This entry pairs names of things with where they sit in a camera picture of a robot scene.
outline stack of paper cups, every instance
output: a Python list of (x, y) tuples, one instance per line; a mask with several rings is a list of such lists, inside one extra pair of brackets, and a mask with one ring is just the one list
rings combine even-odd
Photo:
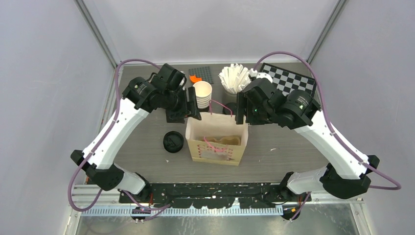
[(196, 92), (196, 102), (199, 109), (204, 109), (209, 106), (212, 99), (212, 86), (205, 81), (196, 82), (193, 87)]

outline bag handle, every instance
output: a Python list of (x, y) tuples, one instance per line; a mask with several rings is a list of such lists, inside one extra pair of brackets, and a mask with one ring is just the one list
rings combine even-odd
[(216, 148), (215, 146), (211, 145), (211, 144), (209, 143), (209, 141), (207, 141), (207, 140), (206, 140), (206, 136), (203, 136), (203, 140), (205, 140), (205, 142), (209, 145), (209, 147), (211, 147), (211, 148), (213, 149), (213, 151), (214, 151), (214, 152), (224, 152), (225, 150), (227, 150), (227, 149), (228, 149), (228, 145), (226, 145), (226, 149), (219, 149), (219, 148)]
[(220, 102), (218, 102), (218, 101), (216, 101), (216, 100), (213, 100), (213, 99), (211, 99), (210, 101), (209, 101), (209, 111), (210, 111), (210, 114), (212, 114), (212, 101), (213, 102), (215, 102), (215, 103), (217, 103), (217, 104), (219, 104), (219, 105), (221, 105), (222, 107), (224, 107), (225, 109), (228, 109), (230, 112), (231, 112), (231, 117), (232, 117), (232, 110), (230, 109), (230, 108), (228, 108), (228, 107), (226, 107), (225, 105), (223, 105), (222, 103), (220, 103)]

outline gray wooden table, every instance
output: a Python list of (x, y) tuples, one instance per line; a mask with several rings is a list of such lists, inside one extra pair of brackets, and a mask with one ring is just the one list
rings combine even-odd
[[(212, 99), (221, 102), (222, 88), (217, 76), (227, 65), (173, 65), (184, 71), (210, 66), (214, 84)], [(279, 67), (309, 75), (298, 63), (280, 63)], [(121, 91), (135, 77), (148, 78), (157, 69), (152, 66), (127, 65), (121, 80)], [(219, 105), (214, 112), (221, 113)], [(250, 126), (248, 144), (239, 166), (193, 162), (187, 143), (178, 153), (163, 148), (163, 137), (169, 131), (183, 136), (185, 124), (166, 123), (164, 110), (153, 111), (129, 136), (115, 162), (125, 169), (138, 172), (152, 183), (178, 182), (279, 182), (286, 172), (303, 172), (327, 164), (324, 156), (306, 139), (288, 128), (276, 124)]]

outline gray grid pad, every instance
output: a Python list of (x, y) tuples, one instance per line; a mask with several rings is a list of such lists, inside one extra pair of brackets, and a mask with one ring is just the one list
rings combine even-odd
[(210, 73), (209, 66), (189, 69), (189, 76), (191, 75), (196, 75), (196, 77), (201, 77), (203, 81), (213, 84), (212, 74)]
[(316, 82), (313, 78), (308, 78), (288, 70), (264, 64), (261, 72), (269, 74), (273, 78), (273, 83), (277, 84), (277, 89), (284, 95), (288, 95), (293, 90), (306, 91), (314, 96)]

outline gift bag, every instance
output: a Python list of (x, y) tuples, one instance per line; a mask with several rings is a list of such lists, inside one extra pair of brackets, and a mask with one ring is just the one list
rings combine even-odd
[[(194, 118), (187, 120), (185, 136), (192, 160), (239, 165), (248, 141), (248, 124), (236, 125), (235, 116), (232, 113), (231, 115), (212, 112), (200, 114), (202, 120)], [(239, 143), (239, 145), (217, 142)]]

